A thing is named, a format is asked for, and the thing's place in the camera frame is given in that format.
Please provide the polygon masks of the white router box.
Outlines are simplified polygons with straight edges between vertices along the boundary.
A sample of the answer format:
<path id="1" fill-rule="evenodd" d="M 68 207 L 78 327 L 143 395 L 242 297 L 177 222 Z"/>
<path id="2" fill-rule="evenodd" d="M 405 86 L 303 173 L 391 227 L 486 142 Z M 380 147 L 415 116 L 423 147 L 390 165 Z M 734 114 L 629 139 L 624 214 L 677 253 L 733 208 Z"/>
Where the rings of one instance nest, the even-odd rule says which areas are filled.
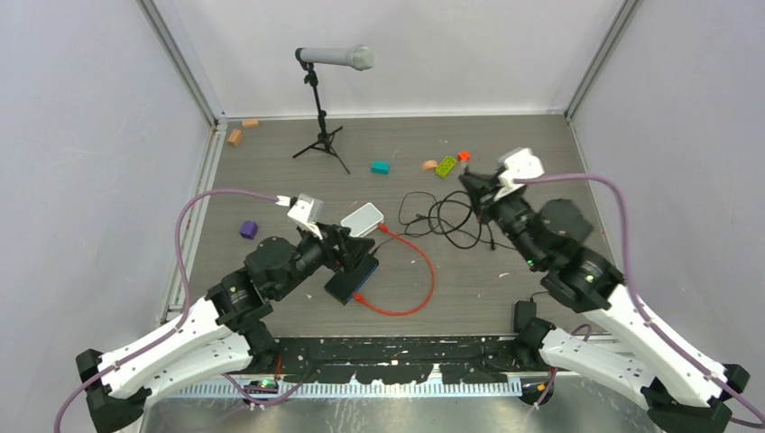
<path id="1" fill-rule="evenodd" d="M 371 202 L 359 207 L 340 221 L 340 225 L 348 228 L 349 235 L 355 238 L 369 235 L 383 223 L 383 213 Z"/>

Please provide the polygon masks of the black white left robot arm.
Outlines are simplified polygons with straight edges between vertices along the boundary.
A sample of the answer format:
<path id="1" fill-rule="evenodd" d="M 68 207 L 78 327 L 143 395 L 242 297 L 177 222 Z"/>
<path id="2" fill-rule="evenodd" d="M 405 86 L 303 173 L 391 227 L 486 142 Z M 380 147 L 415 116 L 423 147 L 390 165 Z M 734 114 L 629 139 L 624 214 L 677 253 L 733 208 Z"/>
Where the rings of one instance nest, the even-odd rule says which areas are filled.
<path id="1" fill-rule="evenodd" d="M 88 349 L 76 358 L 86 402 L 98 432 L 116 432 L 145 409 L 185 385 L 251 369 L 267 373 L 278 345 L 264 324 L 280 301 L 325 267 L 333 275 L 325 290 L 346 304 L 378 266 L 374 241 L 350 235 L 347 227 L 319 225 L 317 235 L 300 231 L 291 244 L 264 238 L 242 268 L 177 317 L 122 348 Z"/>

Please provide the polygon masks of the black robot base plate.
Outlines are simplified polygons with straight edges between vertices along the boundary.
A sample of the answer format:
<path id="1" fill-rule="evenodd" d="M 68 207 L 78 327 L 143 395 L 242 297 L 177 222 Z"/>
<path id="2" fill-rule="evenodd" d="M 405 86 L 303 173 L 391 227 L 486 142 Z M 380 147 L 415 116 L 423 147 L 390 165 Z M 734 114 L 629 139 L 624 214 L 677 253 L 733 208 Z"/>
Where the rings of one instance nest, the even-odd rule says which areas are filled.
<path id="1" fill-rule="evenodd" d="M 287 382 L 420 384 L 439 375 L 445 384 L 494 383 L 510 373 L 550 375 L 541 359 L 511 337 L 281 337 L 240 374 L 274 375 Z"/>

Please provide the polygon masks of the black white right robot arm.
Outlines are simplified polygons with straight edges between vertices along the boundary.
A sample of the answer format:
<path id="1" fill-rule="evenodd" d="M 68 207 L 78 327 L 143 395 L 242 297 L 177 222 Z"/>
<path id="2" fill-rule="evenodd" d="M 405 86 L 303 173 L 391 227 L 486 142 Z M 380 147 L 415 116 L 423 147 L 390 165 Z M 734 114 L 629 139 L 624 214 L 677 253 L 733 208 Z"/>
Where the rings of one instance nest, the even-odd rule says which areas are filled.
<path id="1" fill-rule="evenodd" d="M 645 410 L 667 432 L 722 432 L 733 419 L 726 402 L 750 376 L 695 350 L 630 292 L 625 275 L 585 245 L 593 226 L 576 204 L 553 199 L 534 209 L 524 189 L 502 194 L 499 174 L 459 177 L 471 208 L 495 223 L 529 268 L 540 272 L 552 299 L 609 331 L 629 348 L 618 355 L 533 318 L 515 338 L 515 358 L 527 370 L 543 364 L 587 377 Z"/>

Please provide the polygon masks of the black network switch blue ports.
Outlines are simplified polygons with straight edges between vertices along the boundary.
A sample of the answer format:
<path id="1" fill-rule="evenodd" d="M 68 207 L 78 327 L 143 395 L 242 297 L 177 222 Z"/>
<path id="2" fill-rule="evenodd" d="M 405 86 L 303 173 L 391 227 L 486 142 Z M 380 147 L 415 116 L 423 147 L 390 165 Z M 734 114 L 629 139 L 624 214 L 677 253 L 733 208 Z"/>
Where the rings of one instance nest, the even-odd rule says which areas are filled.
<path id="1" fill-rule="evenodd" d="M 324 285 L 325 292 L 346 305 L 378 268 L 379 261 L 365 254 L 354 269 L 341 268 Z"/>

